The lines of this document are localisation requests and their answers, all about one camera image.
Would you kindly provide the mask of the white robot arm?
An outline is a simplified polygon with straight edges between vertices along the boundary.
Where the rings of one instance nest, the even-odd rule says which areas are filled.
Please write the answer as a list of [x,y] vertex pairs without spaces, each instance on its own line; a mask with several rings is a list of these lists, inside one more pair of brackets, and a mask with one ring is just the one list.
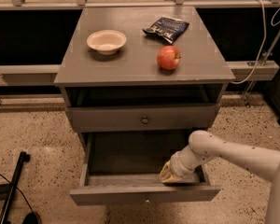
[[280,151],[225,141],[207,131],[195,131],[189,143],[166,162],[163,184],[186,183],[195,169],[219,157],[272,183],[265,224],[280,224]]

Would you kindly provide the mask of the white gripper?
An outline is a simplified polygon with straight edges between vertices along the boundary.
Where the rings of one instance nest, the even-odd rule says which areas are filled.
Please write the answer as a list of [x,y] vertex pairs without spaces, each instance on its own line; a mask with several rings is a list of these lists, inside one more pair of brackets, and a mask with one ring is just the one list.
[[179,183],[180,180],[197,180],[195,169],[201,164],[201,155],[192,151],[190,147],[184,147],[177,151],[166,162],[160,172],[160,180],[163,184]]

